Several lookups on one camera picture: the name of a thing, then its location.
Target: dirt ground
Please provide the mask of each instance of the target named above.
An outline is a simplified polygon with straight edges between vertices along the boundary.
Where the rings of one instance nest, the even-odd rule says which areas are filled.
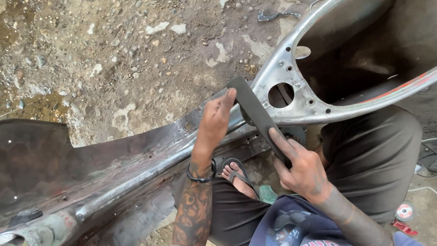
[[[252,79],[311,0],[0,0],[0,119],[67,123],[74,147],[168,124]]]

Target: leg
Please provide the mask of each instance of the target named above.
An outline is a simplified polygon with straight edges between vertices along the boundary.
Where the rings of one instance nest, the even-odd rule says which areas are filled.
[[[175,185],[174,202],[178,208],[187,180],[182,175]],[[239,192],[223,177],[212,181],[212,222],[209,240],[217,246],[249,245],[270,204],[254,200]]]
[[[409,112],[390,105],[322,128],[328,180],[383,225],[404,201],[419,155],[422,129]]]

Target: tattooed arm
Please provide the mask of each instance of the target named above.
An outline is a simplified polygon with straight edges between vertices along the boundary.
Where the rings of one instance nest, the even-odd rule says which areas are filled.
[[[274,167],[285,186],[329,216],[353,246],[393,246],[391,235],[328,181],[315,152],[306,150],[292,139],[285,141],[274,128],[269,134],[293,163],[293,167],[287,169],[278,158],[274,159]]]
[[[237,91],[231,88],[222,97],[205,105],[189,166],[194,178],[211,177],[211,156],[226,135],[229,112],[236,95]],[[182,192],[174,222],[173,244],[205,245],[211,228],[212,182],[198,183],[187,179]]]

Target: black bracelet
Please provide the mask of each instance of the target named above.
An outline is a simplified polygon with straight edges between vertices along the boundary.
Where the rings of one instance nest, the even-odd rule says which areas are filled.
[[[211,162],[212,175],[211,175],[211,177],[210,177],[209,179],[197,179],[197,178],[194,178],[194,177],[191,175],[191,173],[190,173],[190,171],[189,171],[189,168],[190,168],[190,163],[188,163],[188,167],[187,167],[187,177],[188,177],[189,179],[193,180],[193,181],[198,182],[198,183],[206,183],[206,182],[209,182],[209,181],[211,181],[211,180],[215,177],[215,175],[217,174],[217,168],[215,167],[215,160],[214,160],[214,159],[212,159],[212,162]]]

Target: hand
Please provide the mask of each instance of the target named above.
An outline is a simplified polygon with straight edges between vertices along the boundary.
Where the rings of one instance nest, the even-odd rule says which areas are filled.
[[[228,89],[225,94],[217,99],[209,101],[204,108],[200,121],[193,154],[210,158],[215,147],[225,137],[229,125],[229,112],[234,105],[237,90]]]
[[[269,129],[269,134],[293,164],[293,167],[288,169],[277,157],[274,158],[273,165],[281,182],[310,203],[319,204],[326,201],[333,186],[326,177],[319,155],[306,150],[293,139],[284,140],[274,128]]]

